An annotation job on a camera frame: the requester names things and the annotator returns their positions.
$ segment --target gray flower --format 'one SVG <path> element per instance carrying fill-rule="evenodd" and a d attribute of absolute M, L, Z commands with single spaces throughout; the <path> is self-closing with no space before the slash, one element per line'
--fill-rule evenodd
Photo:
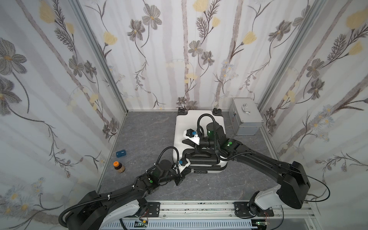
<path fill-rule="evenodd" d="M 19 103 L 22 100 L 12 92 L 14 83 L 0 76 L 0 114 L 10 114 L 9 103 Z"/>
<path fill-rule="evenodd" d="M 87 74 L 91 75 L 91 78 L 93 78 L 93 74 L 97 74 L 96 67 L 92 67 L 92 64 L 88 60 L 84 63 L 84 67 L 86 68 Z"/>
<path fill-rule="evenodd" d="M 273 109 L 270 107 L 269 110 L 266 111 L 266 117 L 270 116 L 270 118 L 273 116 Z"/>
<path fill-rule="evenodd" d="M 13 69 L 20 74 L 25 74 L 27 70 L 20 63 L 26 61 L 23 55 L 15 53 L 13 43 L 0 38 L 0 74 L 8 75 Z"/>
<path fill-rule="evenodd" d="M 188 102 L 187 108 L 188 109 L 198 109 L 197 101 L 192 101 L 191 100 L 190 102 Z"/>
<path fill-rule="evenodd" d="M 321 61 L 319 58 L 314 59 L 311 66 L 307 67 L 307 70 L 309 71 L 307 73 L 307 77 L 312 76 L 313 78 L 317 78 L 319 76 L 318 70 L 322 69 L 324 63 L 325 62 Z"/>
<path fill-rule="evenodd" d="M 270 36 L 268 40 L 272 42 L 272 40 L 276 38 L 278 41 L 281 41 L 284 34 L 289 33 L 290 28 L 291 22 L 285 22 L 285 20 L 283 20 L 278 26 L 276 26 L 277 31 L 268 35 Z"/>
<path fill-rule="evenodd" d="M 321 79 L 317 78 L 317 80 L 312 81 L 311 86 L 312 88 L 310 88 L 308 90 L 308 93 L 312 93 L 312 100 L 315 100 L 316 98 L 319 98 L 319 91 L 323 90 L 323 86 L 324 86 L 325 82 L 321 81 Z"/>
<path fill-rule="evenodd" d="M 162 21 L 158 18 L 160 16 L 160 10 L 155 5 L 152 5 L 150 8 L 148 4 L 145 4 L 143 11 L 148 15 L 142 17 L 143 24 L 151 24 L 152 29 L 157 29 L 157 24 L 162 24 Z"/>
<path fill-rule="evenodd" d="M 110 121 L 111 132 L 115 132 L 119 128 L 119 123 L 114 118 Z"/>
<path fill-rule="evenodd" d="M 304 18 L 306 17 L 309 8 L 310 8 L 310 5 L 307 5 L 307 7 L 302 10 L 301 12 L 302 16 L 294 19 L 293 26 L 300 26 L 303 23 Z"/>
<path fill-rule="evenodd" d="M 129 39 L 134 41 L 135 37 L 138 37 L 139 40 L 143 40 L 142 33 L 146 31 L 144 26 L 142 25 L 142 21 L 131 20 L 129 28 L 132 29 L 132 32 L 128 32 Z"/>
<path fill-rule="evenodd" d="M 185 99 L 185 97 L 178 97 L 178 102 L 176 104 L 179 105 L 179 106 L 185 105 L 186 101 L 187 100 Z"/>
<path fill-rule="evenodd" d="M 110 128 L 109 128 L 109 126 L 108 125 L 104 125 L 103 126 L 103 130 L 102 130 L 102 132 L 105 134 L 105 138 L 107 139 L 107 138 L 109 138 L 109 132 L 110 132 Z"/>
<path fill-rule="evenodd" d="M 205 65 L 208 62 L 208 64 L 211 66 L 215 62 L 215 60 L 213 60 L 211 57 L 213 57 L 212 52 L 205 51 L 201 57 L 203 59 L 203 65 Z"/>
<path fill-rule="evenodd" d="M 276 128 L 276 123 L 275 123 L 275 120 L 274 119 L 270 119 L 268 121 L 268 125 L 267 125 L 267 128 L 269 129 L 270 132 L 273 132 L 273 129 Z"/>
<path fill-rule="evenodd" d="M 203 52 L 203 49 L 200 49 L 201 46 L 201 41 L 198 40 L 196 41 L 192 41 L 189 44 L 190 50 L 188 50 L 188 53 L 192 53 L 192 57 L 195 57 L 197 54 L 201 54 Z"/>
<path fill-rule="evenodd" d="M 84 70 L 84 66 L 82 63 L 78 63 L 78 59 L 73 55 L 72 58 L 69 59 L 69 67 L 73 69 L 73 74 L 79 77 L 82 77 L 82 71 Z"/>

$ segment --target marble floor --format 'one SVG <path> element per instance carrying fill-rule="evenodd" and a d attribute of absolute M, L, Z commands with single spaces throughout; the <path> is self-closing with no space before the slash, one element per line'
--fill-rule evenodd
<path fill-rule="evenodd" d="M 128 113 L 114 151 L 125 149 L 127 155 L 121 158 L 117 158 L 115 153 L 112 155 L 100 193 L 114 191 L 133 183 L 135 177 L 153 165 L 162 149 L 173 145 L 176 114 L 177 112 Z M 227 112 L 224 112 L 224 123 L 227 137 L 237 139 L 251 149 L 270 156 L 260 131 L 254 136 L 235 138 Z M 165 152 L 161 159 L 172 161 L 171 151 Z M 114 169 L 114 161 L 119 161 L 125 166 L 123 173 Z M 227 168 L 220 173 L 191 173 L 179 186 L 172 181 L 146 199 L 247 200 L 257 190 L 266 190 L 276 185 L 276 182 L 257 170 L 236 161 L 229 161 Z"/>

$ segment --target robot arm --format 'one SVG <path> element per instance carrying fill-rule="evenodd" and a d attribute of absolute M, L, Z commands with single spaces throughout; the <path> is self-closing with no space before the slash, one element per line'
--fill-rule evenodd
<path fill-rule="evenodd" d="M 302 175 L 305 171 L 301 164 L 278 161 L 251 150 L 240 141 L 227 138 L 223 127 L 213 122 L 207 125 L 208 136 L 205 137 L 200 133 L 199 120 L 197 131 L 187 130 L 184 133 L 188 138 L 183 140 L 183 143 L 195 147 L 197 152 L 204 150 L 208 153 L 212 150 L 222 161 L 236 160 L 247 164 L 278 183 L 274 188 L 257 191 L 250 199 L 246 211 L 256 216 L 275 205 L 286 204 L 295 209 L 301 208 L 310 188 L 308 178 Z M 59 223 L 70 230 L 98 230 L 122 217 L 143 216 L 147 210 L 144 197 L 172 180 L 176 185 L 180 185 L 192 171 L 190 159 L 185 156 L 180 160 L 176 158 L 174 163 L 168 160 L 159 161 L 164 151 L 169 148 L 177 151 L 172 146 L 165 148 L 155 166 L 138 176 L 133 184 L 105 194 L 98 195 L 95 191 L 88 193 L 77 205 L 60 214 Z"/>

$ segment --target wall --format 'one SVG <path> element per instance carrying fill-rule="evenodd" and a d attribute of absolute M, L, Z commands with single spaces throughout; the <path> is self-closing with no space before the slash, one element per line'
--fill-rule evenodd
<path fill-rule="evenodd" d="M 65 229 L 123 113 L 67 1 L 2 1 L 0 34 L 0 225 Z"/>
<path fill-rule="evenodd" d="M 128 109 L 229 109 L 259 102 L 313 1 L 80 3 Z"/>
<path fill-rule="evenodd" d="M 324 230 L 367 228 L 367 35 L 366 1 L 328 1 L 261 112 L 282 160 L 331 189 L 311 204 Z"/>

